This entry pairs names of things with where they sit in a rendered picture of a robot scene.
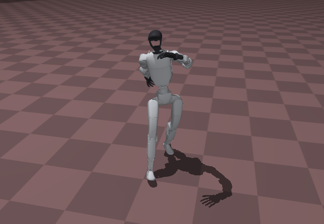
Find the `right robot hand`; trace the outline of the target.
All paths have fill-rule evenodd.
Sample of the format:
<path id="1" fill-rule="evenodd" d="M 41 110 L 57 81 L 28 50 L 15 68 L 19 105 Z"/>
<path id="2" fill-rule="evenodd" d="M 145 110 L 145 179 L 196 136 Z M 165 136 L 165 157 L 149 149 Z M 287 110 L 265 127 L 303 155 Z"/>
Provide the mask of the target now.
<path id="1" fill-rule="evenodd" d="M 152 80 L 151 80 L 151 77 L 149 77 L 149 79 L 147 78 L 147 77 L 145 77 L 145 79 L 146 79 L 146 81 L 147 81 L 147 86 L 148 87 L 150 87 L 150 86 L 152 86 L 151 84 L 153 84 L 152 82 Z M 152 82 L 151 82 L 152 81 Z M 150 84 L 151 83 L 151 84 Z M 153 84 L 154 85 L 154 84 Z M 152 86 L 153 87 L 153 86 Z"/>

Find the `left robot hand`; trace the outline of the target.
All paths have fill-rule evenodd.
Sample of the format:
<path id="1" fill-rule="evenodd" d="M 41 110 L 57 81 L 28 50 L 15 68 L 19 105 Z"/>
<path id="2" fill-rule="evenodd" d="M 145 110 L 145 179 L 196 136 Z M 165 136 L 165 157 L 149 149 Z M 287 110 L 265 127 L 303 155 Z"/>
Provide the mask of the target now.
<path id="1" fill-rule="evenodd" d="M 173 58 L 173 60 L 177 60 L 177 59 L 180 59 L 182 60 L 183 59 L 183 56 L 178 54 L 178 53 L 172 53 L 172 52 L 163 52 L 163 53 L 160 53 L 157 57 L 157 59 L 163 59 L 165 57 L 169 57 L 169 58 Z"/>

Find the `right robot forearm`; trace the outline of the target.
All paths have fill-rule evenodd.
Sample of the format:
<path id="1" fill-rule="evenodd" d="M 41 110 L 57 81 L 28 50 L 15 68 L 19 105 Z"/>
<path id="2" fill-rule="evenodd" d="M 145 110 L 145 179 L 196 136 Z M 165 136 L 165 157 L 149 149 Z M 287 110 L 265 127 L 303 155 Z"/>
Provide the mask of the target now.
<path id="1" fill-rule="evenodd" d="M 147 74 L 143 74 L 143 76 L 144 76 L 144 77 L 147 77 L 147 78 L 149 79 L 150 74 L 149 74 L 149 72 L 148 72 Z"/>

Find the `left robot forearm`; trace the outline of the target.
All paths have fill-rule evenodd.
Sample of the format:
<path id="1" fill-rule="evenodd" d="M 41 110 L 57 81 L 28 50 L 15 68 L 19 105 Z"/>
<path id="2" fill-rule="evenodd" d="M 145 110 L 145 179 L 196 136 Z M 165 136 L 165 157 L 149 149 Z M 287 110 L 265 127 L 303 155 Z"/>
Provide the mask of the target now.
<path id="1" fill-rule="evenodd" d="M 177 60 L 176 60 L 177 62 L 183 62 L 183 64 L 184 64 L 185 66 L 190 66 L 191 63 L 193 63 L 192 60 L 191 60 L 187 55 L 183 55 L 183 54 L 180 54 L 180 55 L 183 56 L 183 59 L 182 59 L 182 60 L 177 59 Z"/>

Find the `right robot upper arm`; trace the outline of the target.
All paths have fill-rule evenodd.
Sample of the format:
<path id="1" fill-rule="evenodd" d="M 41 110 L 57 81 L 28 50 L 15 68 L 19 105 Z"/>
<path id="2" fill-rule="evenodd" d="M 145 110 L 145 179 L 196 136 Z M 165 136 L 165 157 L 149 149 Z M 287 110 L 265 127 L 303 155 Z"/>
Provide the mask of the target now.
<path id="1" fill-rule="evenodd" d="M 139 69 L 139 71 L 143 74 L 147 74 L 148 73 L 148 67 L 147 67 L 147 62 L 146 62 L 146 57 L 147 54 L 141 54 L 140 58 L 139 58 L 139 63 L 141 68 Z"/>

